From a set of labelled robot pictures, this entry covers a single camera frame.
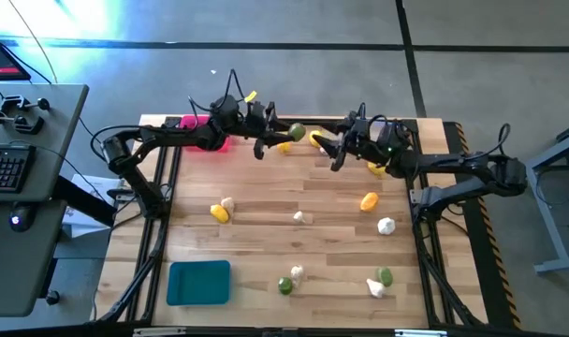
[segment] keyboard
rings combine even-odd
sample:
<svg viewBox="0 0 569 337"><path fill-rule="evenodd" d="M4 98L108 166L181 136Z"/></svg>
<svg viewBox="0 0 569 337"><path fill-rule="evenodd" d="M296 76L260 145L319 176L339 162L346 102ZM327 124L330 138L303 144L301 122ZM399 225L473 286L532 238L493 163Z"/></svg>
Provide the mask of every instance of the keyboard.
<svg viewBox="0 0 569 337"><path fill-rule="evenodd" d="M34 157L34 146L0 144L1 193L21 192Z"/></svg>

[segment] pink object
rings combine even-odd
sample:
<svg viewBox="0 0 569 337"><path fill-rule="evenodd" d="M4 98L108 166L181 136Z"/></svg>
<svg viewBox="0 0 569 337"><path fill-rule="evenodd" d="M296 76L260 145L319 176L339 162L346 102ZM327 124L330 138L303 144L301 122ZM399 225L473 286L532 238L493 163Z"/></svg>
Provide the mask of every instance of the pink object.
<svg viewBox="0 0 569 337"><path fill-rule="evenodd" d="M206 124L209 119L210 116L208 115L198 115L199 125ZM181 118L181 125L180 125L181 128L185 127L192 128L193 126L195 126L195 115L184 115ZM230 146L230 137L226 137L225 143L217 152L219 153L228 152L229 146ZM185 146L184 149L185 151L190 151L190 152L205 152L205 150L201 150L197 146Z"/></svg>

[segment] black desk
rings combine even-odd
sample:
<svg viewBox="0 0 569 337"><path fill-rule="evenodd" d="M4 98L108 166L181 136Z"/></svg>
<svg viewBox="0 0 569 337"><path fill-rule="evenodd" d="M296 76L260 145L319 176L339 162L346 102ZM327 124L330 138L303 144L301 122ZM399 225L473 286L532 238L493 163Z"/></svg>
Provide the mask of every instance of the black desk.
<svg viewBox="0 0 569 337"><path fill-rule="evenodd" d="M0 92L3 95L23 95L31 103L38 98L47 98L50 101L50 111L30 109L22 115L32 123L37 116L45 120L41 131L36 135L24 135L14 130L10 123L0 125L0 143L6 144L12 140L25 140L38 146L54 150L58 154L66 155L68 144L77 127L80 112L89 93L89 87L80 84L48 85L48 84L1 84ZM17 115L14 110L9 117ZM36 151L36 160L30 169L20 194L0 193L0 201L44 201L50 198L53 187L58 178L62 158L49 151Z"/></svg>
<svg viewBox="0 0 569 337"><path fill-rule="evenodd" d="M65 156L88 91L83 84L0 83L3 95L23 95L31 102L43 97L51 105L50 112L31 109L22 113L30 122L37 116L45 120L37 135L20 134L11 125L0 125L0 143L26 140ZM37 148L20 194L0 194L0 316L29 315L42 288L47 291L55 266L53 249L66 205L108 225L113 221L113 207L59 176L62 163L63 159L57 154ZM25 232L14 232L9 227L7 218L12 201L40 202L36 220ZM96 216L101 213L106 221Z"/></svg>

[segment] white paper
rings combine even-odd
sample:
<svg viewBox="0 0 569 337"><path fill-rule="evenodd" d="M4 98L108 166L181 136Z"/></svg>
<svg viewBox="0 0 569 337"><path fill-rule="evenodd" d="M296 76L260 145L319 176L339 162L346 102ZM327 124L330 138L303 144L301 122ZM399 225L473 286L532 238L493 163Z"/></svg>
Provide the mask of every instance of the white paper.
<svg viewBox="0 0 569 337"><path fill-rule="evenodd" d="M120 180L118 179L108 179L108 178L99 178L94 176L84 176L85 179L89 183L91 183L99 193L104 197L107 203L111 203L113 200L108 196L106 192L110 189L117 188L120 184ZM73 184L81 188L82 190L88 192L90 195L100 198L99 195L95 192L95 190L85 182L82 177L78 174L75 174L72 177ZM85 235L88 233L94 233L99 230L108 229L108 226L95 221L88 215L83 214L77 210L74 210L70 207L66 207L66 212L64 214L64 218L62 219L62 224L66 226L72 226L70 232L72 238L77 238L81 235Z"/></svg>

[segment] computer mouse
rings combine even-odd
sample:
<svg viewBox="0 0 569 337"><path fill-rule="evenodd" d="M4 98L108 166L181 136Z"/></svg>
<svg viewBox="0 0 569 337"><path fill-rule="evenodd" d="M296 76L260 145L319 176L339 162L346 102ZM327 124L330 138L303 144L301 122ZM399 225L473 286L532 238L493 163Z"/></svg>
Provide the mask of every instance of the computer mouse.
<svg viewBox="0 0 569 337"><path fill-rule="evenodd" d="M35 222L37 205L33 202L15 202L12 204L8 222L10 228L17 232L24 232Z"/></svg>

